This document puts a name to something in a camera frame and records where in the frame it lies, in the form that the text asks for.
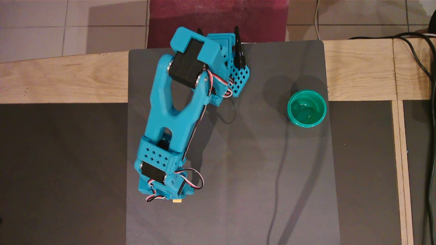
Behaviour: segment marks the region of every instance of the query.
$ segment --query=gray mat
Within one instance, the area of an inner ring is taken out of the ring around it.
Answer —
[[[286,117],[295,91],[328,99],[322,42],[246,44],[249,83],[239,98],[208,106],[187,155],[205,187],[182,204],[146,203],[133,162],[168,52],[129,54],[126,243],[340,244],[329,113],[312,129]],[[173,91],[183,107],[189,89],[173,83]]]
[[[407,160],[409,164],[410,201],[412,203],[413,240],[415,244],[429,245],[430,228],[425,208],[425,189],[428,163],[431,160],[430,101],[404,101]],[[433,186],[433,212],[436,194]]]

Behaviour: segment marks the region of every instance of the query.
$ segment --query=blue robotic arm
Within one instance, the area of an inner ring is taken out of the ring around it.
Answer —
[[[149,195],[147,201],[181,200],[203,187],[204,180],[196,170],[183,169],[197,124],[208,104],[220,106],[223,98],[237,97],[249,78],[237,27],[235,34],[206,37],[180,27],[170,45],[175,56],[165,54],[157,64],[150,94],[151,110],[134,165],[140,175],[138,189]],[[173,105],[173,80],[194,91],[191,102],[181,111]],[[200,186],[188,180],[187,170],[200,175]]]

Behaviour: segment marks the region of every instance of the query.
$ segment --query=green cup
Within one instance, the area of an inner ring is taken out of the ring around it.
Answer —
[[[288,102],[289,120],[300,127],[311,128],[320,124],[327,114],[324,98],[313,90],[301,90]]]

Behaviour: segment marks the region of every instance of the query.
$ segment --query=floor tile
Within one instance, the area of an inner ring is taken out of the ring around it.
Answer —
[[[320,24],[407,24],[404,0],[321,0]]]
[[[322,40],[344,40],[351,37],[383,37],[407,32],[407,26],[320,26]]]
[[[0,27],[64,26],[66,11],[66,0],[0,0]]]
[[[70,0],[67,26],[145,25],[145,0]]]
[[[412,25],[412,26],[409,26],[409,30],[411,32],[415,32],[415,31],[418,31],[418,30],[421,30],[421,29],[425,29],[425,28],[428,28],[428,27],[429,27],[428,25]]]
[[[287,26],[285,41],[316,40],[317,32],[313,25]]]
[[[63,55],[145,48],[146,27],[67,27]]]
[[[313,24],[316,6],[316,0],[290,0],[288,25]]]
[[[428,25],[435,10],[436,1],[434,0],[408,0],[407,12],[409,15],[409,24]]]
[[[63,27],[0,28],[0,63],[61,56]]]

